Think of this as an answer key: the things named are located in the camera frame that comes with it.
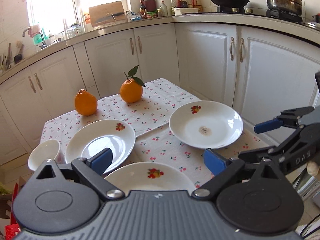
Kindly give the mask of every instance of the table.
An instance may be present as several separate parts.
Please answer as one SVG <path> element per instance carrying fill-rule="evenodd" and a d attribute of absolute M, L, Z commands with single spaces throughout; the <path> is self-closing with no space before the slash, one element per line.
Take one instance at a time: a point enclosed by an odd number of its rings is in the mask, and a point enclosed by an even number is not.
<path fill-rule="evenodd" d="M 146 83 L 140 101 L 127 104 L 120 95 L 102 98 L 98 110 L 91 116 L 81 116 L 76 110 L 47 121 L 40 142 L 57 139 L 65 153 L 71 138 L 89 123 L 103 119 L 118 119 L 129 123 L 136 133 L 136 143 L 127 165 L 135 162 L 165 163 L 185 173 L 200 187 L 212 174 L 203 163 L 204 150 L 185 145 L 169 129 L 170 115 L 179 106 L 199 101 L 192 94 L 165 79 Z M 226 158 L 237 156 L 239 151 L 267 146 L 257 136 L 244 130 L 233 144 L 217 152 Z"/>

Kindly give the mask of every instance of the pot lid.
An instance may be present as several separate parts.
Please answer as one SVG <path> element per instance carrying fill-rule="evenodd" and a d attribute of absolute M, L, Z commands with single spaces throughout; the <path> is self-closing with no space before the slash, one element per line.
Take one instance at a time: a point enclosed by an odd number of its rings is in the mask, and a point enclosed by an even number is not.
<path fill-rule="evenodd" d="M 316 22 L 300 22 L 301 25 L 304 25 L 306 27 L 309 27 L 311 29 L 320 31 L 320 23 L 316 23 Z"/>

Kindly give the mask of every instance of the gold cabinet handle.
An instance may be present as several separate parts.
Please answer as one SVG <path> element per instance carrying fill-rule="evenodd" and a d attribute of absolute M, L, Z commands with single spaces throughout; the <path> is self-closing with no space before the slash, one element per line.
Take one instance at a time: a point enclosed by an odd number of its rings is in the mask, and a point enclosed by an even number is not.
<path fill-rule="evenodd" d="M 232 55 L 232 45 L 234 43 L 235 39 L 231 37 L 231 43 L 230 43 L 230 59 L 233 60 L 233 55 Z"/>
<path fill-rule="evenodd" d="M 42 86 L 41 86 L 41 83 L 40 83 L 40 80 L 39 80 L 39 78 L 38 78 L 37 73 L 35 73 L 35 77 L 36 77 L 36 81 L 37 81 L 37 84 L 38 84 L 40 90 L 42 90 Z"/>
<path fill-rule="evenodd" d="M 139 43 L 140 54 L 142 54 L 142 44 L 141 44 L 140 36 L 138 36 L 138 43 Z"/>
<path fill-rule="evenodd" d="M 134 55 L 134 46 L 133 46 L 132 38 L 130 38 L 130 45 L 131 45 L 132 55 Z"/>
<path fill-rule="evenodd" d="M 243 47 L 244 39 L 241 38 L 240 42 L 240 62 L 243 62 L 243 57 L 242 57 L 242 47 Z"/>
<path fill-rule="evenodd" d="M 33 92 L 36 93 L 37 91 L 36 91 L 36 89 L 35 89 L 35 86 L 33 85 L 33 82 L 32 82 L 32 80 L 31 80 L 31 77 L 29 76 L 28 78 L 29 78 L 30 86 L 31 86 L 31 88 L 33 89 Z"/>

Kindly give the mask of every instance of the white cabinet door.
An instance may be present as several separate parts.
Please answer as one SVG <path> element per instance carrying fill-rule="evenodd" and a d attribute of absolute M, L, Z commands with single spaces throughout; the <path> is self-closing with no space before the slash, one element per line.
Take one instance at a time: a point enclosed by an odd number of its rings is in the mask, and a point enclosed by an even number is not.
<path fill-rule="evenodd" d="M 44 123 L 52 117 L 30 69 L 25 68 L 2 83 L 0 96 L 20 133 L 34 149 L 39 144 Z"/>
<path fill-rule="evenodd" d="M 0 135 L 0 164 L 13 160 L 27 152 L 15 137 L 1 113 Z"/>
<path fill-rule="evenodd" d="M 238 67 L 234 109 L 251 131 L 255 124 L 273 119 L 280 111 L 315 106 L 315 73 L 320 69 L 320 49 L 279 33 L 240 27 L 244 61 Z M 262 134 L 278 144 L 294 130 L 283 128 Z"/>
<path fill-rule="evenodd" d="M 85 86 L 72 47 L 58 51 L 29 68 L 52 118 L 75 109 L 74 98 Z"/>
<path fill-rule="evenodd" d="M 232 107 L 236 85 L 236 26 L 178 23 L 176 34 L 181 87 L 203 100 Z"/>
<path fill-rule="evenodd" d="M 104 35 L 84 42 L 100 96 L 119 93 L 124 71 L 139 65 L 133 30 Z"/>
<path fill-rule="evenodd" d="M 180 85 L 174 24 L 134 29 L 142 80 L 165 78 Z"/>

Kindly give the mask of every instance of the orange fruit with bumpy top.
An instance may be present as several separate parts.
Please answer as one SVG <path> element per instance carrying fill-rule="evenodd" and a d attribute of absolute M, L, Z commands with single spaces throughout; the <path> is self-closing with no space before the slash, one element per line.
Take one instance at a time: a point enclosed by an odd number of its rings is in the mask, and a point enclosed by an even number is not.
<path fill-rule="evenodd" d="M 98 102 L 94 95 L 81 89 L 75 97 L 75 107 L 79 114 L 89 116 L 97 111 Z"/>
<path fill-rule="evenodd" d="M 134 103 L 141 99 L 143 88 L 135 80 L 127 79 L 120 88 L 120 96 L 127 103 Z"/>

